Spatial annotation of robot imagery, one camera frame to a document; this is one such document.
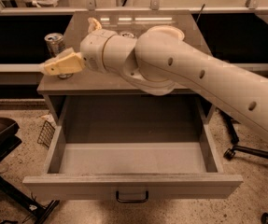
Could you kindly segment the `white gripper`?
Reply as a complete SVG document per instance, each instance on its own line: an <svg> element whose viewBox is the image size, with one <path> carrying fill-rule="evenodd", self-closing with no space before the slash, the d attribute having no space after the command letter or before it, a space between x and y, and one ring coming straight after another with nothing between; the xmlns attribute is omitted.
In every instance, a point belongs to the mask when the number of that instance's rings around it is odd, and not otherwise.
<svg viewBox="0 0 268 224"><path fill-rule="evenodd" d="M89 34L81 41L80 52L74 52L69 48L56 57L44 61L39 65L42 74L47 76L74 74L82 71L85 65L92 71L106 73L103 62L104 48L108 40L117 33L101 29L102 24L93 17L88 18L88 23Z"/></svg>

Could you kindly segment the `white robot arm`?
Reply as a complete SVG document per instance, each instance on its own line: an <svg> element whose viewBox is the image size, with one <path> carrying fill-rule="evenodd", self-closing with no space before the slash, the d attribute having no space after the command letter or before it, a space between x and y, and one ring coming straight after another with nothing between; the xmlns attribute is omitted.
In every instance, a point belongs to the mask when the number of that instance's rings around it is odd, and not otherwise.
<svg viewBox="0 0 268 224"><path fill-rule="evenodd" d="M268 142L268 78L199 51L173 26L154 26L138 38L100 27L81 41L79 52L66 49L39 68L47 76L85 68L114 73L139 90L158 96L180 84Z"/></svg>

